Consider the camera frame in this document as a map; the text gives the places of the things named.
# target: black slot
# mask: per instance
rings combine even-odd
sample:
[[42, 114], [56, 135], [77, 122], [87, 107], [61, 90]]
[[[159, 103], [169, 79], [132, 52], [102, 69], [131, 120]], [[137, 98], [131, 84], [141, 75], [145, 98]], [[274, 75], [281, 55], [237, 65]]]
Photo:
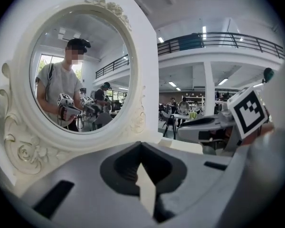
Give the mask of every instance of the black slot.
[[40, 215], [51, 219], [73, 186], [74, 183], [72, 182], [65, 180], [60, 181], [34, 206], [33, 209]]
[[220, 170], [220, 171], [224, 171], [227, 168], [227, 165], [218, 164], [218, 163], [214, 163], [214, 162], [210, 162], [210, 161], [206, 161], [204, 163], [204, 166], [208, 166], [210, 168], [217, 169], [217, 170]]

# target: table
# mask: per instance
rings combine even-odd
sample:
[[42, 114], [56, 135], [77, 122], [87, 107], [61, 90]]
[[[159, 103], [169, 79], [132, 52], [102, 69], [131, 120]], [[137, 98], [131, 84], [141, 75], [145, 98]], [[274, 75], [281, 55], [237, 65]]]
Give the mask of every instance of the table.
[[190, 119], [189, 115], [172, 114], [172, 116], [174, 116], [175, 118], [184, 119], [184, 120]]

